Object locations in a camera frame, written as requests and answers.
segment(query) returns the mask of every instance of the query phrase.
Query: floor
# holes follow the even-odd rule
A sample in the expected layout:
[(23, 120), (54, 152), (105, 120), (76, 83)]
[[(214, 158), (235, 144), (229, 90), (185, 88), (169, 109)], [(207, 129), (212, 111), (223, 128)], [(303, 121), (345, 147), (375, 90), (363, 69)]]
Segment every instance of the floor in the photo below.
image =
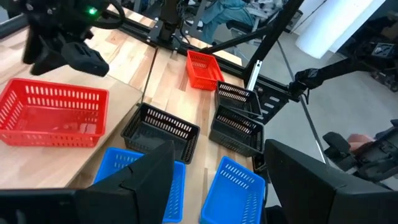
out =
[[(225, 26), (220, 26), (215, 39), (226, 41), (232, 38)], [(295, 34), (283, 33), (279, 37), (281, 46), (290, 63), (293, 74), (306, 68), (321, 68), (342, 58), (328, 52), (321, 59), (315, 59), (295, 46)], [(257, 47), (241, 44), (240, 51), (250, 58)], [(264, 59), (261, 75), (288, 84), (292, 81), (282, 53), (275, 44)], [(315, 132), (319, 135), (320, 147), (305, 114), (308, 109)], [(326, 81), (322, 87), (310, 94), (309, 105), (288, 103), (265, 127), (266, 138), (276, 139), (298, 149), (320, 161), (320, 150), (328, 144), (322, 140), (327, 132), (334, 131), (347, 138), (352, 133), (374, 136), (391, 126), (390, 119), (398, 118), (398, 93), (374, 81), (366, 72), (354, 72)], [(389, 187), (398, 189), (398, 180), (394, 177), (385, 181)], [(272, 186), (269, 189), (267, 206), (279, 204)]]

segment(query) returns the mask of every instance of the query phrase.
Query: blue jeans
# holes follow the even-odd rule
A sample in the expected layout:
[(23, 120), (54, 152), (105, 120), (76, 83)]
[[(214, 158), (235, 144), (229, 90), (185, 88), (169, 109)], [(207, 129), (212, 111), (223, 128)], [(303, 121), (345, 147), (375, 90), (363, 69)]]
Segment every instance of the blue jeans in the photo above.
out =
[(228, 21), (238, 21), (253, 26), (254, 19), (244, 8), (245, 5), (242, 0), (215, 0), (201, 18), (204, 23), (202, 40), (211, 44), (218, 25)]

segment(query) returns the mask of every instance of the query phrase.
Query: wooden surface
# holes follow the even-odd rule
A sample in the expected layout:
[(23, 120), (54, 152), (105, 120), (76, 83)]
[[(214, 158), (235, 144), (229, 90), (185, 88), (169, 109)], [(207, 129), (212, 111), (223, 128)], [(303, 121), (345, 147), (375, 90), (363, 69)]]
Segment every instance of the wooden surface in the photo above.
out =
[[(126, 15), (128, 18), (137, 22), (141, 22), (147, 26), (154, 25), (152, 20), (134, 12), (126, 10)], [(154, 57), (155, 49), (126, 34), (123, 34), (118, 30), (93, 29), (93, 32), (95, 36), (92, 40), (88, 40), (87, 43), (90, 47), (101, 52), (104, 59), (109, 63), (110, 71), (107, 79), (113, 80), (113, 77), (142, 91), (148, 77), (149, 67)], [(23, 32), (20, 32), (16, 35), (16, 37), (0, 42), (0, 52), (3, 53), (4, 49), (5, 51), (21, 49), (24, 45), (23, 40), (21, 40), (21, 36), (24, 35), (25, 34)], [(190, 42), (197, 47), (207, 46), (205, 43), (196, 39), (191, 39)], [(241, 64), (240, 58), (237, 58), (229, 53), (218, 52), (218, 55), (234, 63)], [(27, 72), (28, 66), (22, 65), (19, 62), (20, 56), (21, 55), (19, 54), (13, 55), (12, 58), (6, 58), (7, 62), (5, 65), (10, 68), (1, 71), (0, 82), (5, 83), (8, 78), (13, 77), (21, 72)], [(240, 156), (239, 154), (229, 151), (224, 147), (208, 140), (211, 121), (215, 112), (214, 92), (191, 88), (187, 74), (185, 73), (185, 60), (186, 57), (183, 55), (173, 54), (173, 52), (169, 50), (159, 49), (144, 101), (200, 127), (198, 143), (193, 155), (192, 163), (187, 166), (187, 174), (185, 179), (182, 223), (191, 224), (198, 223), (201, 207), (206, 199), (206, 195), (210, 189), (216, 169), (223, 156), (229, 156), (230, 158), (250, 169), (252, 165), (250, 158)], [(226, 82), (238, 86), (243, 85), (242, 80), (232, 77), (226, 73), (223, 73), (223, 75)], [(46, 77), (54, 78), (55, 75), (48, 74)], [(125, 102), (126, 105), (118, 105), (115, 106), (115, 108), (121, 110), (121, 107), (132, 107), (134, 99), (131, 98), (130, 94), (123, 94), (119, 97), (119, 100)], [(69, 187), (85, 187), (91, 184), (93, 176), (95, 175), (94, 173), (98, 170), (98, 166), (100, 164), (99, 160), (102, 159), (101, 157), (106, 147), (113, 146), (125, 148), (124, 142), (119, 135), (121, 129), (127, 123), (128, 118), (131, 117), (135, 109), (136, 108), (133, 108), (130, 114), (126, 116), (125, 120), (119, 123), (119, 126), (116, 128), (114, 134), (112, 134), (104, 143), (104, 146), (98, 150), (98, 153), (86, 163), (86, 166), (82, 167), (81, 172), (76, 174), (76, 178), (68, 183)], [(35, 161), (36, 159), (39, 159), (44, 161), (45, 159), (42, 158), (44, 156), (42, 152), (47, 149), (38, 149), (37, 153), (30, 152), (31, 148), (23, 148), (20, 150), (29, 152), (24, 156), (24, 160), (18, 162), (20, 164), (19, 167), (27, 166), (27, 160)], [(62, 156), (57, 154), (54, 149), (48, 149), (48, 151), (54, 152), (56, 156)], [(53, 169), (53, 173), (56, 174), (58, 171), (52, 167), (55, 161), (56, 160), (52, 162), (42, 162), (40, 164), (40, 168)], [(74, 165), (65, 163), (64, 166), (68, 167)], [(14, 171), (14, 174), (18, 174), (18, 172), (20, 172), (18, 169)], [(0, 171), (0, 175), (10, 176), (8, 171)], [(20, 187), (18, 183), (9, 183), (8, 186)], [(61, 186), (62, 185), (60, 181), (58, 185), (53, 185), (53, 187)]]

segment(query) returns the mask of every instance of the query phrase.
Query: white tube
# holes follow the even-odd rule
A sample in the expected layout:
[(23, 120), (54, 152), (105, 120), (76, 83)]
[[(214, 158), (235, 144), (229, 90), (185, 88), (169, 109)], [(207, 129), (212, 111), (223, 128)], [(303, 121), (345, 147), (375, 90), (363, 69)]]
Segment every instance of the white tube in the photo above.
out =
[(372, 1), (328, 0), (297, 39), (296, 46), (312, 57), (321, 58)]

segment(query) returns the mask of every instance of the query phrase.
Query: black metal rod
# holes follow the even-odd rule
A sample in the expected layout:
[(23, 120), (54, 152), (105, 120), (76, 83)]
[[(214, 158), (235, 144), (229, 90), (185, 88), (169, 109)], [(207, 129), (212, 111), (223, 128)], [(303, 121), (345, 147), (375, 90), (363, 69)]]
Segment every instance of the black metal rod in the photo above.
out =
[(248, 33), (248, 34), (242, 35), (240, 37), (237, 37), (237, 38), (232, 39), (232, 40), (228, 40), (228, 41), (223, 42), (221, 44), (217, 44), (217, 45), (214, 45), (212, 47), (205, 47), (205, 48), (199, 50), (199, 52), (204, 53), (204, 54), (212, 54), (212, 53), (215, 53), (217, 51), (224, 50), (224, 49), (227, 49), (229, 47), (234, 47), (236, 45), (245, 43), (245, 42), (250, 41), (252, 39), (263, 37), (263, 36), (267, 35), (270, 30), (271, 30), (271, 27), (265, 26), (265, 27), (262, 27), (262, 28), (260, 28), (260, 29), (258, 29), (256, 31), (252, 32), (252, 33)]
[(0, 39), (27, 27), (27, 18), (21, 14), (0, 24)]
[(284, 10), (282, 10), (275, 18), (275, 22), (270, 33), (262, 40), (260, 46), (250, 58), (249, 63), (243, 71), (243, 81), (245, 86), (249, 83), (250, 75), (256, 62), (258, 60), (264, 60), (303, 2), (304, 0), (289, 0), (284, 6)]

